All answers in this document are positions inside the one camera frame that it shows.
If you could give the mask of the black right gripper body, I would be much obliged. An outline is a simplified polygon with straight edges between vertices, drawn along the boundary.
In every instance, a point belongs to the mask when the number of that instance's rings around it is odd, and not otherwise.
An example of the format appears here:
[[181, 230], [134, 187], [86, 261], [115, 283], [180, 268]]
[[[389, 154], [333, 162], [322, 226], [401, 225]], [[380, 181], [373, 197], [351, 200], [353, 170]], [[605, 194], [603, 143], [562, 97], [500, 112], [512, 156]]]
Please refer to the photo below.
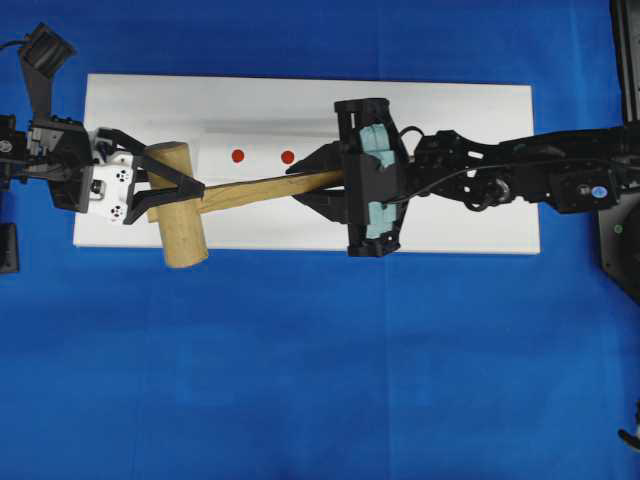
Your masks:
[[337, 101], [346, 223], [352, 257], [382, 257], [400, 248], [408, 203], [409, 155], [384, 98]]

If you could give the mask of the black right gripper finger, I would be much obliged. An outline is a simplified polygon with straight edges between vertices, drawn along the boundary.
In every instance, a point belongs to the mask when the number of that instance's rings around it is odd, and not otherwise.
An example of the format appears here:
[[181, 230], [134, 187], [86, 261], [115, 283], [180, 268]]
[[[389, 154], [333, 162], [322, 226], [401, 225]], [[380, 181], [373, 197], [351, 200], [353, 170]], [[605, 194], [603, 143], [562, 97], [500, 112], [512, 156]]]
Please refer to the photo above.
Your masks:
[[297, 161], [287, 170], [287, 174], [315, 174], [342, 168], [341, 143], [334, 141], [325, 144], [307, 157]]
[[295, 195], [294, 199], [331, 222], [348, 223], [346, 192], [344, 189], [314, 190]]

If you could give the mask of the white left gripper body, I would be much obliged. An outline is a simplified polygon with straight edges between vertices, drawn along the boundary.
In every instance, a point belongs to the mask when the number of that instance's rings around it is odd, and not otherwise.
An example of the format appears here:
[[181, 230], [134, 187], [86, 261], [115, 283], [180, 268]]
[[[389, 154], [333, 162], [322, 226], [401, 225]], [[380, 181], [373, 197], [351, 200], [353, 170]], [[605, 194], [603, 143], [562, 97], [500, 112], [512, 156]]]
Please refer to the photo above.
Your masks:
[[88, 183], [87, 213], [112, 224], [125, 224], [135, 192], [138, 166], [146, 146], [116, 129], [89, 133], [93, 165]]

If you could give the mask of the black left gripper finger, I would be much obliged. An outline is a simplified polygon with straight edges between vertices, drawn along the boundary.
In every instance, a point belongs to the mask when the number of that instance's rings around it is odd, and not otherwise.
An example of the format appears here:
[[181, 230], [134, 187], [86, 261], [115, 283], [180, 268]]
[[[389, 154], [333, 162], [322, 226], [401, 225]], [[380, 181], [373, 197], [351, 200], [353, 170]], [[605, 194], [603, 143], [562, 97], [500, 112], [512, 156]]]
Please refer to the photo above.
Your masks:
[[135, 192], [134, 189], [134, 185], [131, 185], [127, 194], [127, 214], [123, 220], [124, 225], [134, 224], [151, 208], [201, 198], [205, 186], [201, 182], [195, 182], [173, 188], [139, 192]]
[[135, 160], [138, 166], [135, 192], [201, 182], [194, 178], [187, 143], [169, 141], [145, 146], [142, 156]]

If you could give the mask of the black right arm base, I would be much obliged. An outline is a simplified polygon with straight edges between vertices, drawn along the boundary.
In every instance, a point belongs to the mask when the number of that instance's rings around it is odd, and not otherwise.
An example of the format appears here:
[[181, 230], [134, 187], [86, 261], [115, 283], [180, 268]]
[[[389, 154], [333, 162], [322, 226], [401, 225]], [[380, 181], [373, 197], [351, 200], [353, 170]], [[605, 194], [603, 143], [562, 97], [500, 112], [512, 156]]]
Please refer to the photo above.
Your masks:
[[599, 210], [597, 223], [601, 269], [639, 304], [639, 193]]

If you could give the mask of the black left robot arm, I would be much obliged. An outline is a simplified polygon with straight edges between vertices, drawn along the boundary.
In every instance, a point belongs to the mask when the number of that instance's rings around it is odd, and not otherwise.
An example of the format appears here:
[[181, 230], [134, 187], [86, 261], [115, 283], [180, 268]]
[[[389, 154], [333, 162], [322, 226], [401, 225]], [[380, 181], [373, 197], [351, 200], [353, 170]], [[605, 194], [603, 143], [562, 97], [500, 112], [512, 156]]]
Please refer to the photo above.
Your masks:
[[47, 182], [55, 207], [131, 225], [154, 207], [200, 199], [205, 186], [151, 156], [116, 129], [92, 132], [73, 120], [34, 120], [25, 132], [1, 117], [1, 191], [13, 180]]

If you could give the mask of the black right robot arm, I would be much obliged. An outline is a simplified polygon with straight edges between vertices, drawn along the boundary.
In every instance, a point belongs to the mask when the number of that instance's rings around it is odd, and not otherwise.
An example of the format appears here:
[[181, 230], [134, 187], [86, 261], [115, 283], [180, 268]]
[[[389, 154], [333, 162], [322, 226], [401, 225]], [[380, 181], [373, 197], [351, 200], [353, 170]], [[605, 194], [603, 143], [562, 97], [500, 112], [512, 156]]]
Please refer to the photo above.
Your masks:
[[288, 168], [290, 174], [339, 170], [340, 190], [296, 200], [348, 228], [347, 252], [382, 257], [400, 249], [409, 202], [440, 196], [482, 212], [522, 198], [559, 213], [610, 209], [639, 190], [639, 124], [554, 132], [482, 144], [454, 130], [403, 142], [385, 98], [337, 101], [339, 138]]

